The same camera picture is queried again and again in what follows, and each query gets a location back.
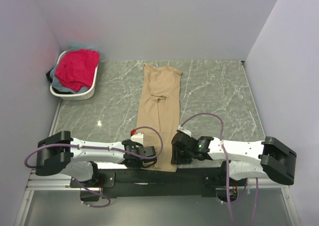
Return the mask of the beige t shirt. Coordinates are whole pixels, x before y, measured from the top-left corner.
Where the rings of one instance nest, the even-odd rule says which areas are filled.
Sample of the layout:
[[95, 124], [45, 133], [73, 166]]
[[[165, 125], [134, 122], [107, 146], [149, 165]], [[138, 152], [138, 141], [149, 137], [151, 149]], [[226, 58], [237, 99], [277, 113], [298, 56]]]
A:
[[163, 149], [151, 170], [175, 172], [171, 163], [171, 141], [180, 122], [180, 81], [182, 72], [170, 66], [144, 64], [144, 82], [140, 97], [137, 127], [148, 126], [159, 132]]

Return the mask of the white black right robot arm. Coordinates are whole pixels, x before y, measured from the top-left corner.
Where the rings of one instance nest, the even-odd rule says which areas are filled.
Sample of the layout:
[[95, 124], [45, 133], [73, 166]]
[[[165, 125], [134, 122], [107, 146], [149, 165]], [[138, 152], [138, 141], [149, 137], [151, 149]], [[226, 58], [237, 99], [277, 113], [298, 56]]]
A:
[[245, 178], [269, 178], [286, 186], [295, 182], [297, 154], [275, 137], [242, 142], [210, 136], [195, 139], [184, 131], [178, 131], [171, 143], [184, 156], [199, 161], [228, 160], [229, 168], [219, 173], [219, 181], [226, 186]]

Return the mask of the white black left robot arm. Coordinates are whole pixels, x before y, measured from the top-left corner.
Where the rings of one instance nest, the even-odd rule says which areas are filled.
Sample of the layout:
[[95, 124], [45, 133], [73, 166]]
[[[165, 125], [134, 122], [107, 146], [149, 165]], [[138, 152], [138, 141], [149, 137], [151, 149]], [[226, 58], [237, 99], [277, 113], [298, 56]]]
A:
[[88, 187], [99, 183], [98, 162], [124, 165], [126, 168], [147, 168], [157, 162], [153, 146], [126, 139], [114, 143], [89, 142], [72, 138], [61, 131], [38, 142], [35, 174], [71, 176]]

